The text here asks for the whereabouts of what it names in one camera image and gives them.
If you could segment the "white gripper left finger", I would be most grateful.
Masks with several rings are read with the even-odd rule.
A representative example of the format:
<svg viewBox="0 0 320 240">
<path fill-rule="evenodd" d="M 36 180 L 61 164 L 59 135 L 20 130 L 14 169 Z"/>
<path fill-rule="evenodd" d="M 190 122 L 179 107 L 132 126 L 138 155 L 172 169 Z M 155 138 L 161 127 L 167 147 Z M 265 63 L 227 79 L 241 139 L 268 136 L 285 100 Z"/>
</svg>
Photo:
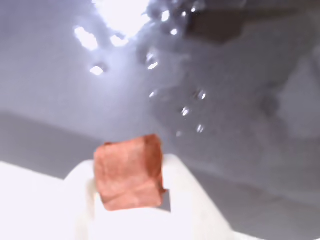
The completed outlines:
<svg viewBox="0 0 320 240">
<path fill-rule="evenodd" d="M 0 163 L 2 240 L 91 240 L 95 185 L 93 161 L 59 179 Z"/>
</svg>

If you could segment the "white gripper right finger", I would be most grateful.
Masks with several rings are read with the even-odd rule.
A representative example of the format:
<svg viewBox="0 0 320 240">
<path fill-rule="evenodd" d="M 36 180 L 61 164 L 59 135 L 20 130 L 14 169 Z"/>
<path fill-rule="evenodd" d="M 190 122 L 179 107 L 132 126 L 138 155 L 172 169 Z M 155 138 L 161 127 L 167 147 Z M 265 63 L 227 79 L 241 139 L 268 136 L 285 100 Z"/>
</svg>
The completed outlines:
<svg viewBox="0 0 320 240">
<path fill-rule="evenodd" d="M 233 240 L 233 230 L 188 167 L 173 154 L 162 164 L 176 240 Z"/>
</svg>

